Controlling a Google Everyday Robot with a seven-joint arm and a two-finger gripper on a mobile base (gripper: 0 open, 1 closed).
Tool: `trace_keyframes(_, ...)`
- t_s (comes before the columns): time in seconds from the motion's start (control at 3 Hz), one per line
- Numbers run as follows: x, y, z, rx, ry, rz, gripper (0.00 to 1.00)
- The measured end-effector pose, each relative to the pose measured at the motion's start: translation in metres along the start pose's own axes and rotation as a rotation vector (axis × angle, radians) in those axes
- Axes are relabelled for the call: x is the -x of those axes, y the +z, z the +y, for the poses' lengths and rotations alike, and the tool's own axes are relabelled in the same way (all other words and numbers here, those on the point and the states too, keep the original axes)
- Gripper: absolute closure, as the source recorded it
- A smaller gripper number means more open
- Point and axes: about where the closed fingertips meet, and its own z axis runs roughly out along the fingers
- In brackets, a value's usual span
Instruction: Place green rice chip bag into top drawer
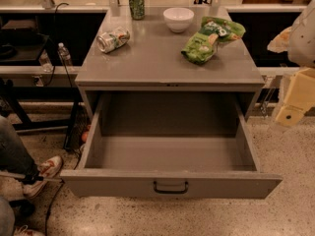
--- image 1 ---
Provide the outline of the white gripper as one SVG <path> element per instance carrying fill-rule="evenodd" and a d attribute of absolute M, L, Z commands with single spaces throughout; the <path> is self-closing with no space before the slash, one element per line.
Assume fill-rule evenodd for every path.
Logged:
<path fill-rule="evenodd" d="M 315 106 L 315 0 L 267 46 L 269 51 L 287 51 L 288 59 L 306 66 L 286 78 L 283 101 L 275 121 L 284 127 L 296 125 Z"/>

